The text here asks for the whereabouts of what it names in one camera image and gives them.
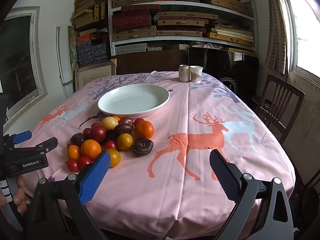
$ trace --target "window frame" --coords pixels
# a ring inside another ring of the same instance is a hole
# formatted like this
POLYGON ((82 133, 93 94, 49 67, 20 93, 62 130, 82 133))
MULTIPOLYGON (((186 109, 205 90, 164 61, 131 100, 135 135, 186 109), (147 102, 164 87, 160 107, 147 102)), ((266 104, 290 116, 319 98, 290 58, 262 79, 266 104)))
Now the window frame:
POLYGON ((289 70, 303 76, 304 78, 308 79, 309 81, 320 85, 320 77, 314 75, 313 73, 309 72, 308 70, 305 70, 299 66, 297 66, 298 61, 298 39, 297 39, 297 33, 296 33, 296 25, 294 20, 294 13, 291 7, 290 0, 283 0, 286 13, 289 18, 289 26, 286 26, 286 28, 289 28, 290 30, 290 65, 289 70))
POLYGON ((31 16, 29 29, 29 47, 30 59, 33 77, 36 83, 36 90, 25 96, 10 109, 7 108, 6 123, 4 128, 8 129, 22 114, 24 114, 31 106, 47 95, 47 89, 44 84, 43 73, 41 69, 39 44, 38 44, 38 22, 39 22, 39 7, 19 7, 13 8, 8 13, 5 20, 31 16))

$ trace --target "window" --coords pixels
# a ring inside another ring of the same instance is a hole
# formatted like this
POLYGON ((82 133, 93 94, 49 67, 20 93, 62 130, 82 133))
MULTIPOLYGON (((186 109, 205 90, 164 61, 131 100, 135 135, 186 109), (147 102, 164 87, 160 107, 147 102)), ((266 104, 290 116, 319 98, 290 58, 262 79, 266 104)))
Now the window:
POLYGON ((290 30, 290 69, 320 83, 320 22, 305 0, 284 2, 288 14, 286 28, 290 30))
POLYGON ((0 92, 9 95, 7 120, 43 91, 36 63, 37 13, 36 8, 14 9, 0 28, 0 92))

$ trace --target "white plate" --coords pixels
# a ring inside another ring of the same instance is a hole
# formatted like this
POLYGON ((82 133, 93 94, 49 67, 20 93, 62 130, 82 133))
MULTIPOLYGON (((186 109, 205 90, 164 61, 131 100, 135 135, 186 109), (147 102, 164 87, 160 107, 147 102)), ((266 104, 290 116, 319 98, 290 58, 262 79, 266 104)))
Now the white plate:
POLYGON ((151 84, 134 84, 104 94, 98 108, 107 115, 138 118, 153 113, 170 98, 167 89, 151 84))

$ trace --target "finger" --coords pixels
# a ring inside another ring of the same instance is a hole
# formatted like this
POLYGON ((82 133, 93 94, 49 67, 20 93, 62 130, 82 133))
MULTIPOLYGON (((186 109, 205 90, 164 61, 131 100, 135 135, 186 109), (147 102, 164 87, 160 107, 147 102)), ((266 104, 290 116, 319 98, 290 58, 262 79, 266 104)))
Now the finger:
POLYGON ((24 190, 23 188, 19 188, 17 193, 13 197, 13 201, 15 204, 20 204, 22 201, 24 201, 24 190))
POLYGON ((6 204, 4 195, 2 193, 0 193, 0 208, 3 208, 6 204))
POLYGON ((19 213, 24 213, 24 212, 26 212, 26 211, 27 211, 27 204, 26 204, 26 202, 25 202, 25 201, 22 201, 22 202, 18 205, 17 210, 18 210, 19 213))
POLYGON ((20 175, 17 178, 17 185, 18 187, 23 187, 24 186, 24 181, 23 181, 23 177, 20 175))

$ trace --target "table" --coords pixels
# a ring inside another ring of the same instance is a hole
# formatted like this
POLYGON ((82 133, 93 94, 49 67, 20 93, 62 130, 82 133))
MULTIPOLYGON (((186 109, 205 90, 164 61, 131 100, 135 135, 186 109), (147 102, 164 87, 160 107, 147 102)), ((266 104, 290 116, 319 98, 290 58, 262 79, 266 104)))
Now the table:
MULTIPOLYGON (((179 82, 177 72, 152 72, 100 78, 77 91, 46 115, 24 146, 55 136, 58 147, 47 154, 49 167, 24 175, 32 195, 41 177, 63 180, 69 174, 66 145, 70 137, 101 120, 97 102, 107 91, 137 83, 157 84, 170 100, 146 116, 155 134, 154 148, 143 157, 121 152, 86 207, 104 229, 136 239, 189 239, 213 235, 230 214, 227 199, 209 164, 217 148, 242 173, 270 181, 279 177, 291 194, 292 164, 275 137, 235 94, 204 74, 201 83, 179 82)), ((256 203, 249 220, 257 211, 256 203)))

